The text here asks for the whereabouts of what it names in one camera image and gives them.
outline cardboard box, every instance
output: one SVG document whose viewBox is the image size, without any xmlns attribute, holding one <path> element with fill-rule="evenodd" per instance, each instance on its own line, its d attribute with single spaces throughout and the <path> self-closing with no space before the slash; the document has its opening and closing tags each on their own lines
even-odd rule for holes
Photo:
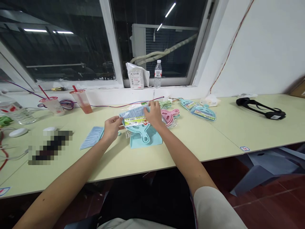
<svg viewBox="0 0 305 229">
<path fill-rule="evenodd" d="M 305 98 L 305 77 L 290 91 L 292 96 Z"/>
</svg>

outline vr headset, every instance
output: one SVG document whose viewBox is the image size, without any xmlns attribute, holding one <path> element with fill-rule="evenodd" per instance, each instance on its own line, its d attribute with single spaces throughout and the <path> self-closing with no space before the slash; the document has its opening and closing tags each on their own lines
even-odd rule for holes
<svg viewBox="0 0 305 229">
<path fill-rule="evenodd" d="M 255 111 L 255 112 L 260 113 L 262 115 L 265 115 L 266 118 L 268 118 L 268 119 L 275 119 L 275 120 L 277 120 L 277 119 L 283 119 L 283 118 L 286 117 L 286 113 L 281 111 L 280 109 L 278 109 L 278 108 L 273 108 L 272 109 L 270 107 L 267 107 L 267 106 L 265 106 L 265 105 L 255 101 L 255 100 L 251 100 L 249 98 L 240 98 L 240 99 L 236 100 L 236 104 L 238 106 L 243 106 L 243 107 L 245 107 L 245 108 L 247 108 L 249 110 L 252 110 L 252 111 Z M 272 110 L 272 111 L 264 113 L 264 112 L 261 112 L 259 110 L 253 109 L 252 107 L 249 107 L 248 104 L 255 105 L 260 110 Z"/>
</svg>

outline pink dustpan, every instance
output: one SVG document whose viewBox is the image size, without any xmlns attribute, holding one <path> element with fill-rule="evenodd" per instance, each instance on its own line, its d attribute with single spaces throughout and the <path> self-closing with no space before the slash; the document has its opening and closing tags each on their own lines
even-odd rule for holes
<svg viewBox="0 0 305 229">
<path fill-rule="evenodd" d="M 169 127 L 173 121 L 174 116 L 179 114 L 179 109 L 174 109 L 172 111 L 161 110 L 162 121 L 165 123 L 166 127 Z"/>
</svg>

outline yellow tool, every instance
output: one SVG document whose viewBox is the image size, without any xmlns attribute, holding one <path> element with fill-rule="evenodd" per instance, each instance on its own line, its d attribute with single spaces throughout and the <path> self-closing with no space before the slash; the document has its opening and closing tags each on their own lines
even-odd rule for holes
<svg viewBox="0 0 305 229">
<path fill-rule="evenodd" d="M 54 87 L 51 88 L 52 91 L 65 91 L 66 89 L 64 87 Z"/>
</svg>

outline water bottle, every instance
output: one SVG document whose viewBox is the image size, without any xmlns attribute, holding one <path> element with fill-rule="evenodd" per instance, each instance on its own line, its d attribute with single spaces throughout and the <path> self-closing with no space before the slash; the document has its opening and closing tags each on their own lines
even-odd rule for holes
<svg viewBox="0 0 305 229">
<path fill-rule="evenodd" d="M 10 117 L 21 125 L 35 122 L 35 118 L 27 112 L 16 100 L 0 94 L 1 114 Z"/>
<path fill-rule="evenodd" d="M 155 89 L 160 88 L 161 86 L 161 77 L 162 77 L 162 66 L 161 60 L 157 60 L 157 65 L 155 67 Z"/>
</svg>

